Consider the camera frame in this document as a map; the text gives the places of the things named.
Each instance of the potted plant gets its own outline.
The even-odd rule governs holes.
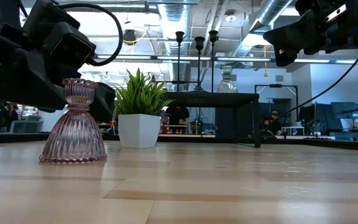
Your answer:
[[[128,70],[127,88],[117,87],[119,139],[124,147],[154,147],[160,130],[160,110],[172,100],[166,99],[163,83],[156,85],[138,69]]]
[[[315,121],[311,126],[311,128],[313,130],[313,135],[314,136],[320,136],[321,135],[321,128],[323,126],[324,126],[324,124],[321,124],[320,120]]]

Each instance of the black cable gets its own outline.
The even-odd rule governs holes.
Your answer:
[[[277,119],[275,119],[274,121],[272,121],[262,132],[259,136],[262,136],[266,130],[270,127],[270,125],[272,125],[274,122],[276,122],[278,119],[280,119],[281,117],[291,113],[292,111],[298,109],[298,108],[301,108],[302,106],[312,102],[313,100],[319,98],[321,95],[325,94],[326,92],[328,92],[330,89],[334,88],[334,86],[336,86],[343,78],[345,78],[345,76],[355,67],[355,65],[357,65],[358,63],[358,59],[352,64],[352,66],[334,83],[332,84],[330,87],[328,87],[326,90],[322,91],[320,94],[318,94],[317,96],[313,97],[312,99],[302,103],[301,105],[295,107],[295,108],[292,108],[290,109],[289,111],[285,112],[283,115],[279,116]]]
[[[94,4],[88,4],[88,3],[71,3],[71,4],[58,5],[57,7],[59,7],[60,9],[71,9],[71,8],[75,8],[75,7],[88,7],[88,8],[97,9],[102,12],[105,12],[107,15],[112,17],[112,19],[114,19],[114,22],[116,23],[117,29],[118,29],[118,39],[119,40],[118,40],[117,49],[108,59],[106,59],[102,62],[95,62],[94,60],[92,60],[92,61],[90,61],[89,64],[93,65],[93,66],[103,66],[103,65],[107,65],[108,63],[110,63],[114,59],[116,59],[117,55],[121,51],[124,38],[123,38],[123,33],[122,33],[122,27],[121,27],[117,17],[113,13],[111,13],[109,10],[107,10],[101,6],[94,5]]]
[[[24,17],[28,17],[28,13],[25,11],[25,7],[23,5],[23,2],[21,0],[16,0],[17,6],[19,6],[20,10],[23,12]]]

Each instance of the ceiling light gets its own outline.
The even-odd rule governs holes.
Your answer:
[[[178,60],[176,56],[157,56],[158,60]]]
[[[235,58],[235,57],[218,57],[217,61],[223,62],[271,62],[270,58]]]
[[[157,40],[157,43],[177,43],[177,40],[176,39],[167,39],[167,40],[164,40],[164,39],[158,39]],[[193,43],[193,40],[183,40],[182,41],[183,44],[192,44]]]
[[[98,4],[101,7],[123,7],[123,8],[143,8],[143,4]],[[156,6],[149,6],[149,9],[156,9]]]
[[[237,17],[235,15],[232,15],[232,16],[227,16],[226,17],[226,21],[228,22],[233,22],[237,19]]]
[[[183,60],[198,60],[198,57],[182,56]],[[200,57],[200,60],[211,60],[211,57]]]
[[[178,60],[162,60],[162,63],[178,63]],[[180,60],[181,64],[190,63],[188,60]]]
[[[98,59],[107,59],[110,55],[98,55]],[[141,55],[118,55],[116,59],[134,59],[134,60],[150,60],[151,56],[141,56]]]
[[[337,60],[337,61],[335,61],[335,63],[338,63],[338,64],[353,64],[354,62],[355,62],[355,60]]]
[[[237,19],[237,17],[235,16],[236,10],[234,9],[228,9],[226,10],[226,12],[224,13],[224,15],[226,16],[226,21],[228,22],[233,22]]]
[[[242,44],[245,46],[271,45],[262,35],[258,34],[248,34],[242,41]]]
[[[321,59],[295,59],[295,63],[329,63],[329,60],[321,60]]]

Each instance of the black candlestick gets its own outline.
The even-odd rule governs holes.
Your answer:
[[[178,78],[177,78],[177,92],[179,92],[179,74],[180,74],[180,43],[183,41],[184,32],[178,31],[176,32],[177,35],[177,42],[178,42]]]
[[[218,40],[218,31],[211,30],[209,32],[209,40],[212,43],[212,84],[211,84],[211,93],[214,92],[214,67],[215,67],[215,42]]]
[[[204,37],[196,37],[196,49],[198,50],[198,75],[197,75],[197,86],[194,91],[205,91],[201,87],[200,72],[201,72],[201,50],[204,48]]]

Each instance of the chair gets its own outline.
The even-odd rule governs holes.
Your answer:
[[[40,116],[34,116],[34,115],[29,115],[26,117],[26,121],[40,121],[42,119],[42,117]]]
[[[13,121],[8,133],[39,133],[44,121]]]

